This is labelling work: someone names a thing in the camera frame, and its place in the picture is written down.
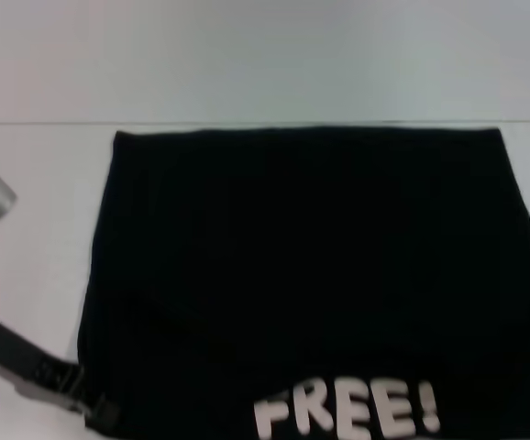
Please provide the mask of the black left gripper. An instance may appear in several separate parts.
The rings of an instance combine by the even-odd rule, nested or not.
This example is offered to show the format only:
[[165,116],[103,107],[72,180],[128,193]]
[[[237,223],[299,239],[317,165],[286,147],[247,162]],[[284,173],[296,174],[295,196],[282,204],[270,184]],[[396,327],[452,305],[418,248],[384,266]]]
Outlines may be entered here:
[[[21,396],[63,409],[82,409],[83,369],[55,357],[0,323],[0,378]],[[104,394],[86,402],[85,423],[92,429],[114,429],[121,409]]]

